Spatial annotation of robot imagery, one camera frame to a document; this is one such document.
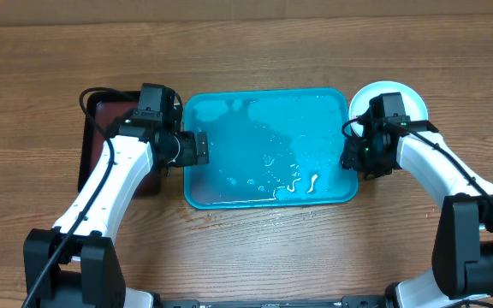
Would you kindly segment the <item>light blue plate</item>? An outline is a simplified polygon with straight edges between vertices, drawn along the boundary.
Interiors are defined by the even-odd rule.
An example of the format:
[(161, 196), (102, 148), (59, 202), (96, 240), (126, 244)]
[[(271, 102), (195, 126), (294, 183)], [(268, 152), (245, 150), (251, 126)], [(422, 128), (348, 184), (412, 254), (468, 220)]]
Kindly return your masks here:
[[(401, 94), (406, 116), (410, 117), (409, 121), (429, 121), (429, 114), (424, 99), (422, 99), (422, 97), (420, 97), (420, 95), (418, 95), (411, 87), (390, 80), (376, 81), (361, 88), (351, 100), (348, 109), (349, 120), (362, 116), (369, 109), (369, 101), (372, 98), (381, 94), (394, 92), (399, 92)], [(431, 131), (435, 129), (431, 127), (426, 128), (426, 125), (427, 124), (419, 124), (416, 126), (416, 124), (407, 124), (406, 128), (416, 132)], [(352, 136), (363, 136), (364, 128), (359, 122), (351, 123), (349, 128), (351, 129)], [(393, 139), (409, 134), (409, 132), (401, 128), (387, 127), (384, 129)]]

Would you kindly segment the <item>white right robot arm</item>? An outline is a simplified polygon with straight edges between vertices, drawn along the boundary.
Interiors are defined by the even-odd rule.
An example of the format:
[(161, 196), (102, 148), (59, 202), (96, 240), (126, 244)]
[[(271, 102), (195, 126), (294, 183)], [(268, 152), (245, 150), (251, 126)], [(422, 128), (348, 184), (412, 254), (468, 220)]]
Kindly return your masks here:
[(428, 192), (441, 215), (431, 267), (389, 285), (378, 307), (485, 306), (493, 297), (493, 184), (463, 163), (429, 121), (405, 116), (362, 120), (362, 135), (342, 126), (345, 169), (366, 179), (403, 169)]

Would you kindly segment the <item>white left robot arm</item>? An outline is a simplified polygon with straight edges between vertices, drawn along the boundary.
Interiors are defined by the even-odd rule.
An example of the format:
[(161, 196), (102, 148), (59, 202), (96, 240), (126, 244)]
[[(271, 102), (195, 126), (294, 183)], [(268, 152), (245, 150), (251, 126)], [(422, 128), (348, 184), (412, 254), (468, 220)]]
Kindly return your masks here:
[(138, 186), (157, 167), (150, 142), (117, 135), (69, 209), (24, 246), (25, 307), (158, 307), (155, 293), (127, 287), (115, 239)]

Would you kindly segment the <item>teal plastic tray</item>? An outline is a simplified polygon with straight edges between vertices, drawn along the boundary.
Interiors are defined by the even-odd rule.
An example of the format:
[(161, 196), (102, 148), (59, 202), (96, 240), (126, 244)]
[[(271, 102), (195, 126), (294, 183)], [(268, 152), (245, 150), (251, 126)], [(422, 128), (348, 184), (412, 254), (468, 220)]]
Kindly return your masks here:
[(359, 189), (341, 156), (347, 100), (334, 88), (203, 93), (184, 128), (206, 133), (207, 164), (184, 169), (200, 210), (340, 204)]

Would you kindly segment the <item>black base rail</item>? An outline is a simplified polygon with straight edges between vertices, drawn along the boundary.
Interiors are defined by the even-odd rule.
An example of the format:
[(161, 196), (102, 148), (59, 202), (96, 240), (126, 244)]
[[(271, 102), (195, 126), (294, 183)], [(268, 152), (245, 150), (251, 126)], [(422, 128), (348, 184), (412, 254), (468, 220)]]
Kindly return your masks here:
[(154, 308), (396, 308), (398, 304), (384, 295), (348, 295), (340, 299), (199, 301), (164, 300), (157, 294)]

